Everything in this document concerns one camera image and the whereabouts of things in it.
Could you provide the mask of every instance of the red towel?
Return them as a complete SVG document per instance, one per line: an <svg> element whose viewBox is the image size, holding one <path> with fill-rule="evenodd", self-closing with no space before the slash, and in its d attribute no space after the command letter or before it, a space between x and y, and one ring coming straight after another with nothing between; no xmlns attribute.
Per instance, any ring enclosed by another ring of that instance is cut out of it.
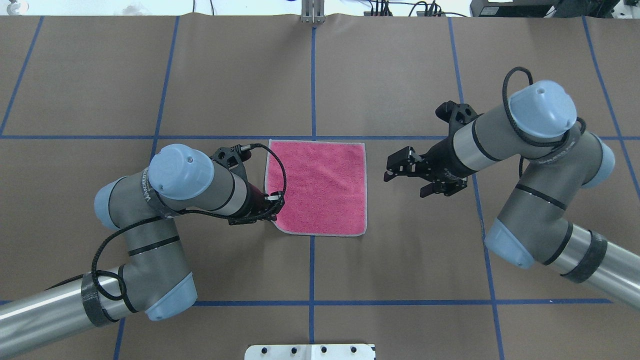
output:
<svg viewBox="0 0 640 360"><path fill-rule="evenodd" d="M287 234L359 236L367 229L367 165L363 143L270 140L287 172L285 205L275 222ZM266 192L282 189L272 156Z"/></svg>

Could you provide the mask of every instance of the white label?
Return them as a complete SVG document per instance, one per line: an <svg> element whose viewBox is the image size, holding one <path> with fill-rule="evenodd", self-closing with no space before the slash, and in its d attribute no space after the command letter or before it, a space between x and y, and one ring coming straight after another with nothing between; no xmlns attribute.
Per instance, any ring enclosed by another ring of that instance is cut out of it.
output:
<svg viewBox="0 0 640 360"><path fill-rule="evenodd" d="M480 12L480 16L483 15L495 15L498 13L498 6L487 6L486 8L483 8L482 11Z"/></svg>

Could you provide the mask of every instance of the robotic arm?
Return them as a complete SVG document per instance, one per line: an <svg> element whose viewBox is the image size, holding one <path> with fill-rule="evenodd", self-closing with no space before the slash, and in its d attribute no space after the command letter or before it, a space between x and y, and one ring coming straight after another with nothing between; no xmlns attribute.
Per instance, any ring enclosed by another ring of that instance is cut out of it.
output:
<svg viewBox="0 0 640 360"><path fill-rule="evenodd" d="M516 71L530 85L507 99ZM449 136L423 155L405 147L389 156L384 180L417 176L430 182L421 197L451 196L467 187L468 176L521 155L530 165L486 235L487 248L520 268L548 265L640 310L640 257L562 218L579 188L611 174L613 152L585 131L571 97L553 81L534 84L527 69L515 68L502 97L503 104L480 115L467 104L443 103L436 115L449 123Z"/></svg>
<svg viewBox="0 0 640 360"><path fill-rule="evenodd" d="M270 152L285 176L280 160L262 144L220 148L211 158L173 144L145 170L103 187L95 197L96 215L118 231L100 246L90 273L0 306L0 358L138 311L156 321L192 306L197 293L173 218L201 213L230 225L275 220L284 205L286 178L283 191L271 195L250 184L243 161L254 147ZM104 247L124 232L130 262L107 272L96 270Z"/></svg>

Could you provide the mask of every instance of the metal clamp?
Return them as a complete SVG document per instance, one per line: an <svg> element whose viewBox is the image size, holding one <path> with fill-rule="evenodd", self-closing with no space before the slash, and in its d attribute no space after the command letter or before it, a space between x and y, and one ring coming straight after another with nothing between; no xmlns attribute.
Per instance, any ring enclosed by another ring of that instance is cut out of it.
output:
<svg viewBox="0 0 640 360"><path fill-rule="evenodd" d="M306 24L322 24L324 22L324 0L302 0L300 21Z"/></svg>

